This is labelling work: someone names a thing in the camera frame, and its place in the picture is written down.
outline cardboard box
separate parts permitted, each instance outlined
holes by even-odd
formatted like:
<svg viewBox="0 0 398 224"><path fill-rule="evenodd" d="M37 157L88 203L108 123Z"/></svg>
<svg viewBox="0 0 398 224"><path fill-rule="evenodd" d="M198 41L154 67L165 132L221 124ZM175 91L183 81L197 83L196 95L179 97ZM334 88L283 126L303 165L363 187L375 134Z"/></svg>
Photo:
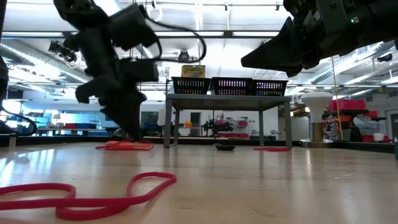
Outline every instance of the cardboard box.
<svg viewBox="0 0 398 224"><path fill-rule="evenodd" d="M206 66L204 65L183 65L181 68L181 77L205 78Z"/></svg>

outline workbench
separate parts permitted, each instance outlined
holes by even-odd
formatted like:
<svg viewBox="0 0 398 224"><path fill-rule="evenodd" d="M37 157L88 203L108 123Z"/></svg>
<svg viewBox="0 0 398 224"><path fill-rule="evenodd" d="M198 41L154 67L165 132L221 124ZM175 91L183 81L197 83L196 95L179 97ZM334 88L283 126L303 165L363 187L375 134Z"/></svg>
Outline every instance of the workbench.
<svg viewBox="0 0 398 224"><path fill-rule="evenodd" d="M178 128L174 129L174 142L170 144L172 108L175 108L175 127L179 126L181 110L226 110L259 112L259 144L264 145L263 112L279 105L284 105L286 146L292 148L292 125L290 120L290 97L285 96L227 96L227 95L166 95L166 117L164 147L178 144Z"/></svg>
<svg viewBox="0 0 398 224"><path fill-rule="evenodd" d="M78 131L83 132L84 136L88 136L89 131L106 131L105 129L72 129L72 128L38 128L37 135L42 136L44 133L49 135L49 132L52 131L52 135L55 136L57 131L71 131L72 135L77 135Z"/></svg>

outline black basket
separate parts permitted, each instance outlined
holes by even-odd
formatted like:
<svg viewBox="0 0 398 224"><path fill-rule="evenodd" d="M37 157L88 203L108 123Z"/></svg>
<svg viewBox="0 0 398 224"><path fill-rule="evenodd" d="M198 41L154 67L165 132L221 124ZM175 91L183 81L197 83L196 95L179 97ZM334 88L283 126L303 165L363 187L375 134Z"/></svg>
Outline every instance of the black basket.
<svg viewBox="0 0 398 224"><path fill-rule="evenodd" d="M251 94L252 78L212 78L211 94L248 96Z"/></svg>
<svg viewBox="0 0 398 224"><path fill-rule="evenodd" d="M211 79L172 77L175 94L206 95Z"/></svg>
<svg viewBox="0 0 398 224"><path fill-rule="evenodd" d="M288 80L253 80L254 96L285 96Z"/></svg>

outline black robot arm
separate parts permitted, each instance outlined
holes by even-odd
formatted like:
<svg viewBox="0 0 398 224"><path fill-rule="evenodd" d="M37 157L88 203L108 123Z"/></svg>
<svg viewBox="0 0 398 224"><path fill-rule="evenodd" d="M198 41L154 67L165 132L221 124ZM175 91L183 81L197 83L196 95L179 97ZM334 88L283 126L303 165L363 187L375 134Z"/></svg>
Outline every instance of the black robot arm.
<svg viewBox="0 0 398 224"><path fill-rule="evenodd" d="M276 37L243 57L242 66L294 77L323 58L398 38L398 1L284 0L284 7L293 19L287 18Z"/></svg>
<svg viewBox="0 0 398 224"><path fill-rule="evenodd" d="M193 32L202 42L203 53L195 63L206 55L206 45L196 32L170 26L152 20L143 6L133 4L112 16L92 0L54 0L61 18L78 29L76 35L67 36L63 45L80 51L85 59L85 73L93 79L76 89L80 103L89 103L89 97L96 96L103 109L125 130L131 138L139 140L140 105L146 96L137 89L137 83L157 82L158 70L155 61L161 59L162 46L155 32L146 24L146 19L160 26ZM150 59L119 58L115 47L129 50L138 45L149 47L157 44L159 56Z"/></svg>

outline yellow pole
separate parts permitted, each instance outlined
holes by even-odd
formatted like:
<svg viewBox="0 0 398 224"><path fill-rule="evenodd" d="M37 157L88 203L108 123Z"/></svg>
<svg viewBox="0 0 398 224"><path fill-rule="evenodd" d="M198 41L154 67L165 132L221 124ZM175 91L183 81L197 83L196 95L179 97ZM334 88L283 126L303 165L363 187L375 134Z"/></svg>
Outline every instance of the yellow pole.
<svg viewBox="0 0 398 224"><path fill-rule="evenodd" d="M331 64L333 66L333 79L335 80L336 106L337 106L338 124L339 124L339 128L340 128L340 136L341 136L341 140L344 140L343 130L341 128L340 109L338 106L338 90L337 90L337 84L336 84L335 61L333 60L333 56L331 57Z"/></svg>

